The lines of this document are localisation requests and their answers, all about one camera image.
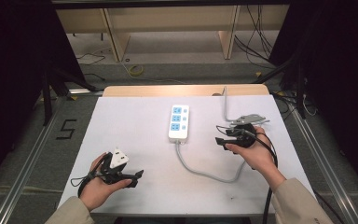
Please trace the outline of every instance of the gray carpet floor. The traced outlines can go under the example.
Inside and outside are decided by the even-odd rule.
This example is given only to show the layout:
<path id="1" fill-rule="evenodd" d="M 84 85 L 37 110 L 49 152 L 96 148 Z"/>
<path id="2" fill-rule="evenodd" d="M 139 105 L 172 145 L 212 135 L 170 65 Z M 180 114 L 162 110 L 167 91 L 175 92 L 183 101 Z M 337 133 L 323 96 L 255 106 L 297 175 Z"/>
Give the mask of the gray carpet floor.
<path id="1" fill-rule="evenodd" d="M 267 68 L 260 68 L 251 64 L 148 64 L 144 65 L 144 73 L 139 78 L 128 76 L 122 65 L 82 65 L 86 80 L 89 84 L 99 88 L 111 85 L 172 85 L 172 84 L 221 84 L 221 83 L 251 83 L 256 80 L 255 73 L 266 74 Z M 269 80 L 266 85 L 270 91 L 279 89 L 280 77 Z M 70 89 L 79 88 L 76 84 L 68 83 Z M 19 201 L 8 223 L 43 223 L 54 212 L 61 198 L 64 185 L 71 172 L 77 152 L 81 146 L 90 122 L 93 108 L 98 96 L 79 95 L 74 100 L 65 98 L 61 112 L 52 126 L 48 140 L 40 154 L 37 164 L 22 192 Z M 277 105 L 283 112 L 286 104 L 277 100 Z M 0 167 L 0 204 L 21 171 L 25 160 L 30 153 L 44 122 L 43 102 L 38 101 L 34 111 L 22 130 L 21 137 L 15 144 L 15 149 L 7 155 Z M 291 111 L 282 113 L 286 128 L 292 138 L 293 144 L 304 170 L 314 189 L 316 189 L 344 218 L 337 205 L 324 176 L 313 158 L 309 146 L 304 139 Z M 65 120 L 65 127 L 75 129 L 70 139 L 60 140 L 58 137 L 68 136 L 62 132 L 61 127 Z M 335 169 L 346 191 L 351 196 L 358 210 L 358 176 L 352 170 L 347 159 L 339 153 L 337 143 L 329 128 L 320 115 L 307 115 L 307 123 L 311 127 L 317 140 L 322 146 L 326 157 Z M 339 223 L 333 213 L 324 205 L 327 214 L 335 223 Z M 97 223 L 113 223 L 109 216 L 95 216 Z M 261 217 L 252 217 L 253 223 L 261 223 Z M 270 216 L 268 223 L 275 223 Z"/>

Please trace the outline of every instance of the table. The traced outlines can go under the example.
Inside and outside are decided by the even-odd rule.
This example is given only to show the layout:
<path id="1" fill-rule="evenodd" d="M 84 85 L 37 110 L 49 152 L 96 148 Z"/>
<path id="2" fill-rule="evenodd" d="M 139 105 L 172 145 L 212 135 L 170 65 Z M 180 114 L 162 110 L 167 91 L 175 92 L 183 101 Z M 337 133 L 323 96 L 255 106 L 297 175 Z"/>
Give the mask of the table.
<path id="1" fill-rule="evenodd" d="M 121 217 L 244 217 L 263 213 L 268 185 L 257 171 L 245 166 L 238 181 L 226 184 L 188 172 L 179 162 L 175 146 L 168 140 L 170 106 L 190 106 L 189 137 L 180 146 L 188 166 L 221 178 L 234 176 L 243 159 L 223 150 L 214 137 L 215 125 L 224 125 L 220 106 L 225 85 L 109 87 L 95 107 L 91 122 L 60 204 L 76 195 L 70 179 L 84 176 L 102 152 L 119 147 L 130 161 L 124 174 L 144 169 L 135 189 L 115 192 L 94 210 Z M 296 151 L 284 128 L 272 96 L 263 85 L 227 85 L 227 114 L 263 112 L 269 124 L 263 126 L 277 148 L 280 169 L 296 177 L 309 190 Z"/>

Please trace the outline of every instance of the hand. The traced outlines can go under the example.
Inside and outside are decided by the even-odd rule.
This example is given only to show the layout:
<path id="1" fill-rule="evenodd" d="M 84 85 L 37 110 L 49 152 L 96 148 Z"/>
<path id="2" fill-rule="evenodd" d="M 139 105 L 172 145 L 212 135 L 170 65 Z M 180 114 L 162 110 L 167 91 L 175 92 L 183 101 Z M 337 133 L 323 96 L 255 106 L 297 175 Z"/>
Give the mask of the hand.
<path id="1" fill-rule="evenodd" d="M 92 170 L 105 154 L 106 153 L 95 159 L 89 169 Z M 125 179 L 118 181 L 116 184 L 107 185 L 101 180 L 101 178 L 95 177 L 86 185 L 86 187 L 84 187 L 80 195 L 80 200 L 86 205 L 89 211 L 92 211 L 93 209 L 103 205 L 106 199 L 113 192 L 127 187 L 131 182 L 131 179 Z"/>
<path id="2" fill-rule="evenodd" d="M 263 128 L 255 126 L 255 132 L 258 139 L 267 144 L 267 146 L 271 146 L 270 141 L 264 135 L 266 133 Z M 272 155 L 259 142 L 255 141 L 254 144 L 248 148 L 227 143 L 226 148 L 234 153 L 240 154 L 252 168 L 260 172 L 260 174 L 266 178 L 273 191 L 286 179 L 275 166 Z"/>

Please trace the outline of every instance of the person's left hand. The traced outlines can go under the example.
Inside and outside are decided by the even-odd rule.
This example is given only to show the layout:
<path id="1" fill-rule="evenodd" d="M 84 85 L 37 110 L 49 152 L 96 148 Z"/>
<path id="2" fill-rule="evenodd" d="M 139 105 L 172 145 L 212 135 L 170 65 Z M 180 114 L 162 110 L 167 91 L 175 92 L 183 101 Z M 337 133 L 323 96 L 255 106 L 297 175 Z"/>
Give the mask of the person's left hand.
<path id="1" fill-rule="evenodd" d="M 106 153 L 95 159 L 89 169 L 92 170 L 105 154 Z M 89 211 L 92 211 L 93 209 L 103 205 L 106 199 L 113 192 L 127 187 L 131 182 L 131 179 L 125 179 L 118 181 L 116 184 L 107 185 L 101 180 L 101 178 L 95 177 L 84 187 L 79 198 L 83 204 L 86 205 Z"/>

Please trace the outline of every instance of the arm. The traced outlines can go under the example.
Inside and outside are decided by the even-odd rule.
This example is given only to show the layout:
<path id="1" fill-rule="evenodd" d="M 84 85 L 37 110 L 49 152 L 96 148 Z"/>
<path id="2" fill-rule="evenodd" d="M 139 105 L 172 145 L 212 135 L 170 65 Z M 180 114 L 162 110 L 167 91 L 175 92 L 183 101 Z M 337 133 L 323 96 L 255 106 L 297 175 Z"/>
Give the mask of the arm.
<path id="1" fill-rule="evenodd" d="M 257 138 L 270 146 L 264 129 L 255 127 Z M 332 223 L 330 218 L 296 179 L 286 180 L 275 166 L 271 154 L 257 141 L 248 148 L 226 144 L 226 148 L 240 154 L 246 162 L 267 180 L 274 192 L 272 204 L 278 223 Z"/>
<path id="2" fill-rule="evenodd" d="M 90 170 L 96 166 L 104 155 L 105 153 L 94 160 Z M 95 177 L 86 185 L 79 198 L 69 198 L 46 223 L 94 223 L 94 220 L 92 220 L 90 216 L 90 211 L 101 206 L 112 193 L 127 187 L 130 183 L 130 179 L 125 179 L 116 184 L 107 185 L 101 178 Z"/>

